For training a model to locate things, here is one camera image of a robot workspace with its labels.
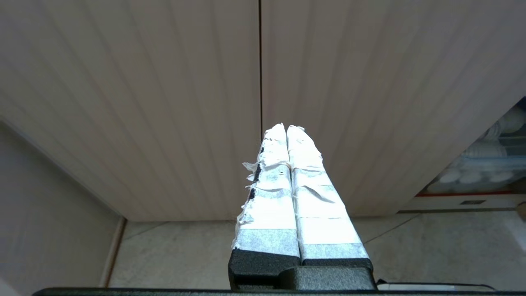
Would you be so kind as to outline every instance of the light wood panel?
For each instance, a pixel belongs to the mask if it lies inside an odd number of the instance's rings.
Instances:
[[[395,213],[526,94],[524,1],[261,6],[263,129],[304,126],[354,215]]]
[[[236,216],[260,141],[257,1],[0,7],[6,121],[130,220]]]
[[[3,123],[0,174],[1,295],[100,287],[120,217]]]

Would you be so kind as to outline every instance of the tiled floor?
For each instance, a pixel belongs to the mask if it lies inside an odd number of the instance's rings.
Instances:
[[[398,214],[353,223],[375,279],[526,290],[526,224],[515,212]],[[233,236],[233,222],[130,222],[110,286],[229,289]]]

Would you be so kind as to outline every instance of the cabinet door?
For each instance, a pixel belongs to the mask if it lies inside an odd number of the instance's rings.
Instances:
[[[0,7],[9,125],[128,219],[238,214],[261,130],[256,0]]]
[[[306,128],[351,214],[395,213],[526,94],[526,2],[261,2],[262,123]]]

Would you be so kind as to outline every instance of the white wall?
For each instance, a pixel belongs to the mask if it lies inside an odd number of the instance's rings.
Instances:
[[[119,216],[0,122],[0,293],[96,287]]]

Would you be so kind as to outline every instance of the floor grout line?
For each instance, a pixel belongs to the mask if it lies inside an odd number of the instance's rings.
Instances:
[[[139,232],[139,233],[136,233],[136,234],[134,234],[134,235],[132,235],[132,236],[130,236],[130,237],[128,237],[128,238],[123,239],[123,241],[126,241],[126,240],[129,240],[129,239],[131,239],[131,238],[134,238],[134,237],[136,237],[136,236],[138,236],[138,235],[140,235],[140,234],[143,234],[143,233],[145,233],[145,232],[148,232],[148,231],[150,231],[150,230],[153,230],[153,229],[155,229],[155,228],[157,228],[157,227],[159,227],[159,226],[163,226],[163,225],[165,225],[166,223],[170,223],[170,221],[163,222],[163,223],[161,223],[161,224],[159,224],[159,225],[156,225],[156,226],[154,226],[154,227],[152,227],[152,228],[150,228],[150,229],[147,229],[147,230],[145,230],[145,231],[141,231],[141,232]]]
[[[422,215],[422,213],[419,213],[419,214],[417,214],[417,215],[415,215],[415,216],[413,216],[413,217],[407,219],[406,221],[404,221],[404,222],[402,222],[402,223],[396,225],[395,227],[393,227],[393,228],[391,228],[391,229],[389,229],[389,230],[387,230],[387,231],[385,231],[385,232],[383,232],[383,233],[378,234],[377,236],[375,236],[374,238],[372,238],[372,239],[366,241],[366,242],[363,243],[363,244],[366,244],[366,243],[372,242],[373,240],[375,240],[375,239],[377,239],[377,238],[383,236],[384,234],[387,234],[387,233],[389,233],[389,232],[395,230],[396,228],[398,228],[398,227],[400,227],[400,226],[402,226],[402,225],[408,223],[409,221],[411,221],[411,220],[413,220],[413,219],[415,219],[416,217],[419,217],[419,216],[421,216],[421,215]]]

